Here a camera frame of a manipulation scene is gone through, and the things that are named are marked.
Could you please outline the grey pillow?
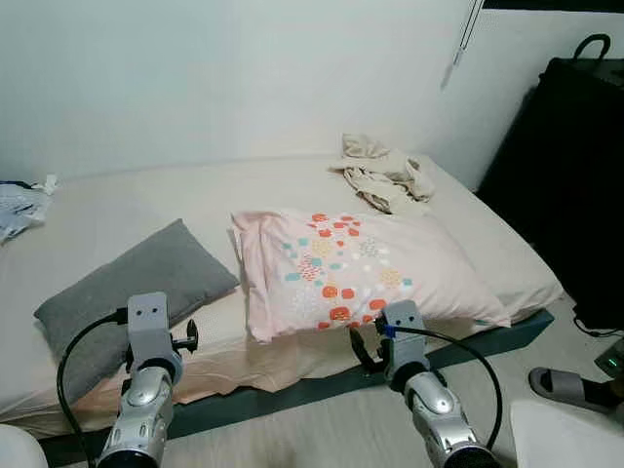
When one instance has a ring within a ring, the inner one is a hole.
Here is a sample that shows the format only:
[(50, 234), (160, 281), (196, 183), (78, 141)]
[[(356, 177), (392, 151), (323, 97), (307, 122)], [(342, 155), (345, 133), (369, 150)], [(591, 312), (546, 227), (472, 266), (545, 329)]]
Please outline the grey pillow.
[[(43, 325), (57, 365), (77, 333), (126, 306), (134, 295), (164, 293), (168, 296), (170, 321), (178, 324), (237, 286), (237, 278), (192, 236), (182, 221), (175, 221), (44, 300), (34, 317)], [(125, 327), (103, 325), (89, 331), (74, 347), (63, 372), (66, 401), (75, 405), (104, 379), (112, 377), (126, 355)]]

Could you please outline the pink pillow coloured dots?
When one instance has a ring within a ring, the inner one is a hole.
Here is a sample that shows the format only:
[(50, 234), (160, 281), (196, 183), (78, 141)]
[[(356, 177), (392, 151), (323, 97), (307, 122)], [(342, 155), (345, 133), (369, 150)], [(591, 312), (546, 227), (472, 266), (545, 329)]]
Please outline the pink pillow coloured dots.
[(462, 246), (431, 217), (283, 209), (231, 215), (259, 342), (358, 327), (413, 300), (424, 321), (513, 324)]

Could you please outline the white plastic chair seat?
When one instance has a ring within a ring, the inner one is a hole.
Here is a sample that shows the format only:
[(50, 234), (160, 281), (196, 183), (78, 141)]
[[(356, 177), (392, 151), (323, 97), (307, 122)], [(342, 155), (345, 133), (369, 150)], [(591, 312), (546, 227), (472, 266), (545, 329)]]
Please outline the white plastic chair seat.
[(518, 468), (624, 468), (619, 420), (544, 400), (511, 405)]

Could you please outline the black suitcase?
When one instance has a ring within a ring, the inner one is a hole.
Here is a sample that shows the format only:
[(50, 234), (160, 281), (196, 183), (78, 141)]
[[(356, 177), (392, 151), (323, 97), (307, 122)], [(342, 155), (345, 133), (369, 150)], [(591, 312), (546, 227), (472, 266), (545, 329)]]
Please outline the black suitcase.
[(584, 329), (624, 327), (618, 286), (599, 257), (623, 210), (623, 62), (606, 34), (550, 58), (505, 134), (477, 196), (533, 247), (573, 299)]

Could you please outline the black device green light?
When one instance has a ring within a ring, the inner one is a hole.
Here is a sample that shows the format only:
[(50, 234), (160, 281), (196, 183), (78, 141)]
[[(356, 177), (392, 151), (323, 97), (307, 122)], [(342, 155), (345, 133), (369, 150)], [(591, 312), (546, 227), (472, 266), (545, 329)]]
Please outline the black device green light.
[(615, 342), (611, 343), (611, 346), (607, 347), (596, 358), (597, 369), (606, 374), (607, 377), (623, 378), (623, 344), (623, 338), (615, 339)]

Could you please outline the grey slipper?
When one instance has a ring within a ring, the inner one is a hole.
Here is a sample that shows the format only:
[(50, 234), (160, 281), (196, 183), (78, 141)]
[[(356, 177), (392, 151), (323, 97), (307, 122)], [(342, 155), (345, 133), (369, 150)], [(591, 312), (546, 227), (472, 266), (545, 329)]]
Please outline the grey slipper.
[(531, 391), (549, 401), (610, 413), (623, 403), (623, 380), (597, 382), (575, 371), (534, 369), (527, 374)]

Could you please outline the crumpled beige clothes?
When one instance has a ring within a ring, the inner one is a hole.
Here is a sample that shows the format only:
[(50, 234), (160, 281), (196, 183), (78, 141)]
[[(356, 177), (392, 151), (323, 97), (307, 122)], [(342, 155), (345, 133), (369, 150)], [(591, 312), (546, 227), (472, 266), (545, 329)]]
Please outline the crumpled beige clothes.
[(408, 153), (365, 134), (340, 137), (340, 159), (330, 170), (376, 210), (388, 215), (425, 215), (436, 186)]

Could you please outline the cream bed mattress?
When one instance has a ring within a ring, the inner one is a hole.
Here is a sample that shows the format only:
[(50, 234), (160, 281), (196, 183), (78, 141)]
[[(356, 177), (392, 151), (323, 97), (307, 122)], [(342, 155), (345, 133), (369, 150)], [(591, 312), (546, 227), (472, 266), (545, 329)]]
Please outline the cream bed mattress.
[[(548, 264), (498, 214), (431, 160), (419, 166), (432, 179), (434, 217), (517, 326), (565, 294)], [(371, 212), (327, 157), (129, 171), (60, 184), (45, 223), (0, 247), (0, 423), (39, 440), (68, 433), (55, 394), (57, 358), (34, 316), (46, 299), (178, 220), (237, 275), (231, 216), (272, 209)], [(344, 331), (254, 342), (245, 298), (238, 289), (193, 313), (201, 346), (175, 387), (179, 402), (240, 387), (278, 392), (356, 366)]]

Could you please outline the light blue plastic bag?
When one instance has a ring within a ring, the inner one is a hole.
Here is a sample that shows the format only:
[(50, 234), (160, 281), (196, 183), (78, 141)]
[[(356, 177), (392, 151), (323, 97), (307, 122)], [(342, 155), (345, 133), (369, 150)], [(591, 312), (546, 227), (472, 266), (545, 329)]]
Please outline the light blue plastic bag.
[(51, 197), (58, 188), (57, 175), (46, 175), (45, 181), (0, 181), (0, 246), (41, 224), (48, 217)]

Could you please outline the teal bed frame base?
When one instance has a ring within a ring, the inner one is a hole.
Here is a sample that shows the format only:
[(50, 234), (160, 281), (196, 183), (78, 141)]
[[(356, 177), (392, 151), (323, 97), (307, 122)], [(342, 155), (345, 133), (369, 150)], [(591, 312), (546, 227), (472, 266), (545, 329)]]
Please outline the teal bed frame base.
[[(529, 346), (554, 322), (554, 316), (547, 309), (540, 309), (535, 315), (519, 322), (511, 329), (480, 331), (458, 343), (447, 344), (429, 352), (429, 362), (439, 371), (459, 363), (477, 362), (487, 370), (489, 388), (493, 392), (493, 419), (486, 431), (478, 434), (487, 449), (494, 449), (502, 432), (505, 419), (505, 397), (499, 382), (499, 371), (486, 357), (502, 355), (505, 352)], [(299, 380), (293, 386), (281, 391), (268, 392), (263, 389), (241, 386), (228, 394), (215, 394), (192, 403), (175, 403), (174, 418), (168, 431), (168, 441), (190, 436), (211, 429), (226, 427), (246, 420), (276, 413), (276, 411), (297, 409), (297, 407), (329, 400), (339, 394), (362, 391), (362, 389), (386, 386), (382, 374), (368, 374), (361, 366), (352, 367), (330, 377), (316, 377)], [(81, 450), (79, 440), (72, 434), (62, 434), (39, 440), (46, 460), (51, 467), (61, 467), (84, 462), (88, 455), (97, 456), (105, 443), (108, 429), (98, 429), (84, 434), (86, 450)]]

